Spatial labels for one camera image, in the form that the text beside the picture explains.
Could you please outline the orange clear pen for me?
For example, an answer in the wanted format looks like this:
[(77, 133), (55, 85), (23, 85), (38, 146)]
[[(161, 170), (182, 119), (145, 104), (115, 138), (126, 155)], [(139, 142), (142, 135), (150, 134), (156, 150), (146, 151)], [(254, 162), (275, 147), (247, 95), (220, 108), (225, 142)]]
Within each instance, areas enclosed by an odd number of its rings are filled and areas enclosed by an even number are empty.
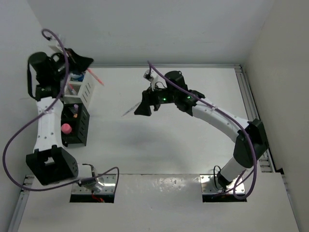
[(101, 79), (90, 69), (88, 68), (87, 71), (102, 85), (104, 86), (104, 83), (101, 81)]

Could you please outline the grey thin pen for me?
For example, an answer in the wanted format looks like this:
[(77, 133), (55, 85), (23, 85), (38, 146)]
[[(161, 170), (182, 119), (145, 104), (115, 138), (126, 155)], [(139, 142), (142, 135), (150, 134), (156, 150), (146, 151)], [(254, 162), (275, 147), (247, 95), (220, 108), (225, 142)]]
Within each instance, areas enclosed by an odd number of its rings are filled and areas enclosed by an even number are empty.
[(130, 109), (128, 109), (125, 113), (122, 114), (122, 117), (126, 116), (127, 114), (129, 114), (130, 112), (132, 112), (134, 109), (136, 109), (141, 102), (136, 103), (134, 106), (132, 106)]

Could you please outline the purple highlighter marker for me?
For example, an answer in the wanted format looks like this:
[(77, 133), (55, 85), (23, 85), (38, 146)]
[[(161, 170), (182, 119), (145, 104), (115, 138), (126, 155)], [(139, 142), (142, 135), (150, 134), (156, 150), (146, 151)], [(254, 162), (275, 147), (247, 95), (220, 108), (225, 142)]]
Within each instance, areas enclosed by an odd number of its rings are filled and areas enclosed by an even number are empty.
[(74, 113), (77, 114), (79, 106), (77, 104), (74, 104), (73, 108), (74, 108)]

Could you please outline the pink cap glue bottle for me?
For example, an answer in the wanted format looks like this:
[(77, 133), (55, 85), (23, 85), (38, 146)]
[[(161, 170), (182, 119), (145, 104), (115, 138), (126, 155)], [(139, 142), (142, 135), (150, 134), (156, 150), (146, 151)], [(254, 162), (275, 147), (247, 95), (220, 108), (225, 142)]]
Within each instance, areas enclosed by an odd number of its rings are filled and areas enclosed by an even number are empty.
[(72, 127), (71, 127), (70, 124), (64, 123), (64, 124), (61, 125), (61, 131), (64, 134), (70, 134), (72, 132)]

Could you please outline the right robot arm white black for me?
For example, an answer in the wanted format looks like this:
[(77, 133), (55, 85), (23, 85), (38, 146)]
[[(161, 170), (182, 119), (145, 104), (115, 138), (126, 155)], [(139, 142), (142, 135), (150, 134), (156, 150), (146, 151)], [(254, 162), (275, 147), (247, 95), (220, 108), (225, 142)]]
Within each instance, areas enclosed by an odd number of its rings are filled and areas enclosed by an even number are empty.
[(142, 100), (135, 115), (151, 116), (163, 104), (173, 103), (188, 115), (201, 119), (227, 135), (234, 142), (233, 157), (219, 171), (216, 184), (226, 188), (243, 171), (254, 166), (254, 161), (268, 150), (269, 143), (264, 124), (259, 119), (249, 121), (235, 116), (213, 103), (204, 104), (202, 93), (188, 89), (181, 71), (165, 74), (166, 87), (159, 88), (158, 76), (152, 70), (143, 75), (150, 86), (142, 92)]

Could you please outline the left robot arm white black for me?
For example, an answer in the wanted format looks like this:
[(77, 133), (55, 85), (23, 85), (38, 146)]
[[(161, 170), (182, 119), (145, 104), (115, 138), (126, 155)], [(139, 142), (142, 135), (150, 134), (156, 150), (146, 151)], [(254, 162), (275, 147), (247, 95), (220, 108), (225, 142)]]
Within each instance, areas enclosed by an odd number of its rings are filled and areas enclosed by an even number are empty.
[(69, 76), (61, 52), (51, 57), (37, 52), (28, 58), (28, 94), (36, 101), (37, 139), (26, 164), (43, 185), (74, 179), (79, 174), (76, 159), (65, 148), (87, 143), (90, 115), (88, 107), (94, 92), (89, 66), (92, 58), (66, 49)]

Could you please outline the white slotted organizer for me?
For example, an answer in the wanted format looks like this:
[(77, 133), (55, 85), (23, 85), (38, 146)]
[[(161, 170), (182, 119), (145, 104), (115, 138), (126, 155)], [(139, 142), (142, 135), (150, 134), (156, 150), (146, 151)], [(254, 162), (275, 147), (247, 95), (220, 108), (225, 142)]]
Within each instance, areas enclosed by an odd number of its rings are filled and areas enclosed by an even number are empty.
[[(73, 86), (77, 95), (72, 95), (68, 84), (71, 84)], [(82, 103), (86, 107), (86, 109), (88, 109), (94, 92), (94, 88), (95, 85), (93, 77), (88, 71), (85, 72), (85, 76), (82, 82), (72, 81), (69, 76), (63, 96), (63, 101), (65, 103), (71, 104)]]

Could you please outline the black slotted organizer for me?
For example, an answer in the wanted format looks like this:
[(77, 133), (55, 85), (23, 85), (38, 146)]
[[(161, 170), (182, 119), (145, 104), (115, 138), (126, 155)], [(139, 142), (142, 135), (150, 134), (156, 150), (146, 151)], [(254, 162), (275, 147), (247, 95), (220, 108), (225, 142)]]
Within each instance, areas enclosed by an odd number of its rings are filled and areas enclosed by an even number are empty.
[(70, 134), (64, 134), (61, 131), (62, 144), (65, 147), (71, 144), (83, 144), (86, 146), (90, 115), (86, 107), (82, 103), (78, 103), (78, 117), (74, 118), (73, 105), (71, 103), (65, 104), (61, 114), (61, 125), (68, 123), (72, 127)]

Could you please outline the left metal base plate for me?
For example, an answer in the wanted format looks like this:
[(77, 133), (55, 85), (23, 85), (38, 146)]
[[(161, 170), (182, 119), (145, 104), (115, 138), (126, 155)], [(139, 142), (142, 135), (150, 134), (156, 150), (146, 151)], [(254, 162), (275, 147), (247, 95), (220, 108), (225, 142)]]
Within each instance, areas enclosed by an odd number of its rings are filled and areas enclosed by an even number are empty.
[(117, 175), (107, 174), (98, 178), (98, 182), (94, 184), (73, 184), (71, 194), (73, 195), (109, 195), (115, 193)]

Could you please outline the metal base plate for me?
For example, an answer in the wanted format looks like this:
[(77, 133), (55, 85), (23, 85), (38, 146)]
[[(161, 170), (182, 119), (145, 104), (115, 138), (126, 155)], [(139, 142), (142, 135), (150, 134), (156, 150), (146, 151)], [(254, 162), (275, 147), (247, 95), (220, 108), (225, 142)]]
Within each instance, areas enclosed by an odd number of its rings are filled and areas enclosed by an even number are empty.
[(202, 174), (200, 175), (201, 191), (203, 196), (211, 196), (220, 193), (226, 193), (228, 195), (233, 194), (233, 188), (235, 185), (235, 180), (232, 181), (230, 185), (227, 186), (227, 189), (223, 189), (219, 184), (217, 187), (214, 183), (214, 175), (212, 174)]
[(73, 184), (71, 194), (73, 195), (109, 195), (115, 193), (117, 175), (107, 174), (98, 178), (98, 182), (94, 184)]

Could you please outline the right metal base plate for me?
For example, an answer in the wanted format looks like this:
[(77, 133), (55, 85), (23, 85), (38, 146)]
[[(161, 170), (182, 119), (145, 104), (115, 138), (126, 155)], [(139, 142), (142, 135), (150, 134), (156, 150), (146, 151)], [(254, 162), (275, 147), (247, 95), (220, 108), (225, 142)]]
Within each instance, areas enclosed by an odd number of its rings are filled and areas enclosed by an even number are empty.
[(219, 184), (217, 187), (214, 183), (214, 175), (212, 174), (202, 174), (200, 175), (201, 191), (203, 196), (211, 196), (220, 193), (226, 193), (228, 195), (233, 194), (233, 188), (235, 185), (235, 180), (232, 181), (230, 185), (227, 186), (227, 189), (223, 189)]

